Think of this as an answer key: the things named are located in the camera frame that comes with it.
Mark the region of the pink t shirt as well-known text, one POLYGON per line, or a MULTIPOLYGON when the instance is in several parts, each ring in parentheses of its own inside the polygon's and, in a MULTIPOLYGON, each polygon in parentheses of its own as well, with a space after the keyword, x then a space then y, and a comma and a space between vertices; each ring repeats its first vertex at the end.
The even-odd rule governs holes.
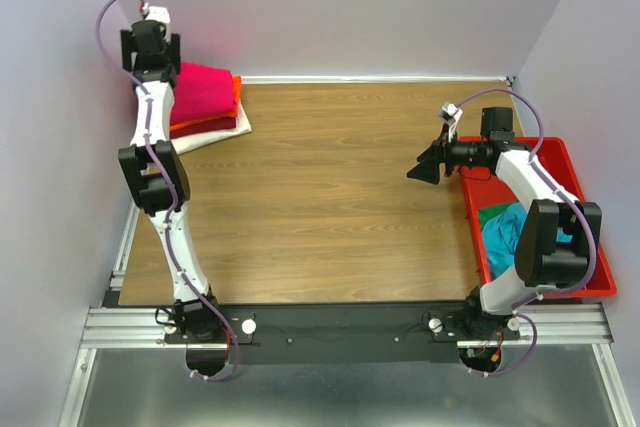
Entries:
POLYGON ((230 70, 183 62, 170 122, 177 126, 225 117, 235 112, 236 104, 230 70))

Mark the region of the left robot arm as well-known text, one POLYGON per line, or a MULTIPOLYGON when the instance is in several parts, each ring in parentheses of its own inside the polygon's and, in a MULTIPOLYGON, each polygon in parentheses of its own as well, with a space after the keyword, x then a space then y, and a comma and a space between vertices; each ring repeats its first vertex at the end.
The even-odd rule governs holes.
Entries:
POLYGON ((138 99, 136 127, 118 161, 135 205, 151 221, 163 248, 173 288, 173 305, 160 324, 185 340, 212 342, 223 324, 192 240, 190 185, 169 135, 180 72, 180 37, 167 23, 147 17, 120 32, 122 67, 138 99))

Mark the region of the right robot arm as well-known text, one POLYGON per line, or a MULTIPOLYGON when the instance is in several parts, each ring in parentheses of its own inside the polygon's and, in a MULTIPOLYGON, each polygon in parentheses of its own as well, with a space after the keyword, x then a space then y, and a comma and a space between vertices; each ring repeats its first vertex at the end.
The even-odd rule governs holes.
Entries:
POLYGON ((589 281, 602 211, 568 192, 542 166, 534 149, 516 139, 511 109, 483 109, 481 137, 474 141, 457 134, 462 114, 452 103, 441 107, 441 132, 407 176, 436 185, 457 167, 483 167, 507 185, 526 211, 511 267, 474 288, 454 316, 456 328, 469 338, 480 338, 506 326, 518 307, 550 292, 579 290, 589 281))

